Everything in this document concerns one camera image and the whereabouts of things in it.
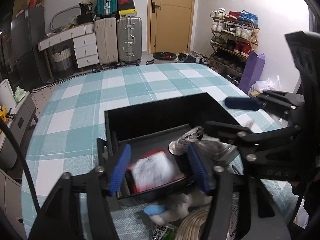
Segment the white plastic bag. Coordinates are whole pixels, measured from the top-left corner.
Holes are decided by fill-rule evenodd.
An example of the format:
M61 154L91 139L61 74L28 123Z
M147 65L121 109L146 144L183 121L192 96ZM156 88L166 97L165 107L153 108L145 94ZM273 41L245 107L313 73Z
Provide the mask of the white plastic bag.
M277 76L277 83L274 84L270 78L268 78L268 81L257 81L255 82L252 87L250 88L249 93L253 92L253 91L258 91L260 93L262 93L263 91L266 90L280 90L280 80L279 80L279 76Z

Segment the blue sneaker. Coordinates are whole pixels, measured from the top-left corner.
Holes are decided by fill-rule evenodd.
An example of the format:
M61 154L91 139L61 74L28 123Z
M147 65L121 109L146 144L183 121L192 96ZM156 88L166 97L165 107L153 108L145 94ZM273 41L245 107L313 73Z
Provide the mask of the blue sneaker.
M255 27L258 27L258 17L255 14L249 13L245 10L243 10L242 13L242 16L239 16L240 21L249 22L252 23Z

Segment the screw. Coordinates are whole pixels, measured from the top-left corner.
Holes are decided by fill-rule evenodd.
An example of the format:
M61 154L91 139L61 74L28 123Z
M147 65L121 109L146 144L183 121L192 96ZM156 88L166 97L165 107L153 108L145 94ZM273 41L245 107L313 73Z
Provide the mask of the screw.
M71 174L69 172L65 172L61 175L62 179L70 179L71 178Z
M224 168L221 167L221 166L214 166L213 169L214 169L216 172L223 172L223 171L224 171Z
M256 155L254 155L254 154L248 154L245 158L249 162L254 162L257 159Z
M97 166L97 167L94 168L94 170L95 170L96 172L104 172L104 167L102 167L102 166Z
M244 136L247 135L247 133L244 132L244 131L241 131L241 132L238 132L237 135L238 135L239 137L244 137Z

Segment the blue gripper pad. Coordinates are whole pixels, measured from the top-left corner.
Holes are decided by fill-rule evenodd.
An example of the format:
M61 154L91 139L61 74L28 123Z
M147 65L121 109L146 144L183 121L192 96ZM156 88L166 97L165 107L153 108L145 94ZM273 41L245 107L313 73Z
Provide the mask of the blue gripper pad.
M114 195L114 193L116 193L116 191L120 188L122 184L125 171L127 169L129 161L131 160L131 154L131 146L130 144L126 144L121 154L121 157L119 158L118 163L113 169L110 176L109 192L111 195Z
M190 143L188 146L187 154L193 172L193 177L196 181L196 185L200 188L200 190L207 194L210 190L208 173L205 170L192 143Z

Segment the white dresser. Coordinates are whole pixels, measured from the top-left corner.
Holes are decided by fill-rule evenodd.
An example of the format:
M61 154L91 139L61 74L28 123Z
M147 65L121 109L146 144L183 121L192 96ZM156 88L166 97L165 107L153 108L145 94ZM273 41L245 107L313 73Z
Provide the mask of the white dresser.
M86 34L73 39L78 68L99 63L96 33Z

